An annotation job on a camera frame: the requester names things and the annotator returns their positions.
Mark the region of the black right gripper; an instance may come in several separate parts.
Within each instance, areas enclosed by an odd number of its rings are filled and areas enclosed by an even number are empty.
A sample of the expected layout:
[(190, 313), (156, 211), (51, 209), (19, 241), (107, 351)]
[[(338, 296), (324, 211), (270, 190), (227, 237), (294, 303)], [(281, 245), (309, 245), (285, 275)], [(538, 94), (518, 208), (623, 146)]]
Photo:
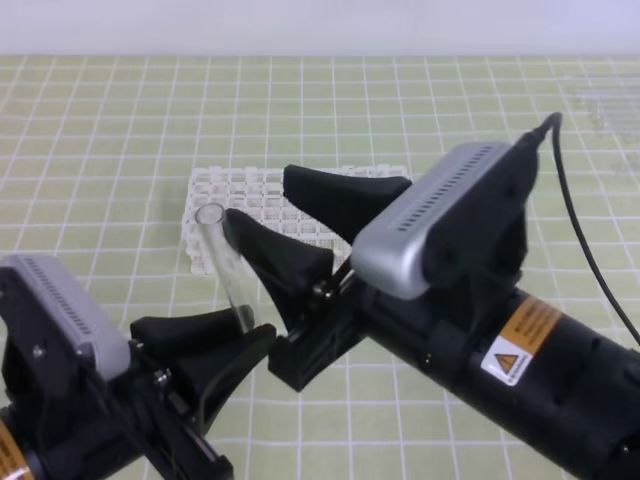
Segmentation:
[[(349, 245), (412, 185), (402, 176), (367, 178), (288, 165), (284, 197)], [(269, 293), (286, 332), (277, 336), (268, 370), (294, 391), (375, 335), (375, 295), (349, 264), (333, 275), (332, 250), (304, 243), (226, 211), (225, 235)]]

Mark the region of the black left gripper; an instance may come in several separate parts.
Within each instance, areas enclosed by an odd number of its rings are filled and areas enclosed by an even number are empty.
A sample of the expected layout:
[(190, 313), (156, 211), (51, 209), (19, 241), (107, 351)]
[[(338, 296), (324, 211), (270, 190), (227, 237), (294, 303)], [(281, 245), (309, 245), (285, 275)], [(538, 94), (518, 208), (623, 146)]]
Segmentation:
[(269, 354), (271, 324), (231, 308), (145, 316), (122, 335), (56, 267), (5, 267), (1, 374), (5, 479), (104, 479), (145, 457), (166, 479), (230, 479), (205, 434)]

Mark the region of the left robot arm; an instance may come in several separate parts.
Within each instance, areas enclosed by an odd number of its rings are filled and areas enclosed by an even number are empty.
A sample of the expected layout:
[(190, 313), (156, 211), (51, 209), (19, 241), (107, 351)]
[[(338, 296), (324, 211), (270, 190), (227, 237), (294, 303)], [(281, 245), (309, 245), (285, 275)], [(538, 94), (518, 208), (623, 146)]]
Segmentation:
[(56, 299), (2, 268), (3, 478), (105, 479), (139, 458), (165, 479), (233, 477), (206, 434), (267, 356), (272, 326), (243, 331), (229, 309), (144, 317), (123, 339), (123, 371), (107, 380), (96, 356), (66, 338), (59, 313)]

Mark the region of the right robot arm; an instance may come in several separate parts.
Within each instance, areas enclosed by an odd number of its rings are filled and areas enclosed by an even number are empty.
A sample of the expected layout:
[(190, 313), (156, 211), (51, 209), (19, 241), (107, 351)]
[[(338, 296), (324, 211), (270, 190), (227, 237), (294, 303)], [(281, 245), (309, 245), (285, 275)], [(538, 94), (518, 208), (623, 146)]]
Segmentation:
[(637, 478), (638, 353), (518, 287), (534, 179), (491, 168), (418, 236), (397, 291), (375, 274), (401, 262), (363, 266), (362, 237), (419, 185), (288, 166), (285, 196), (352, 251), (334, 270), (330, 250), (228, 212), (226, 236), (285, 324), (269, 370), (299, 391), (370, 338), (575, 477)]

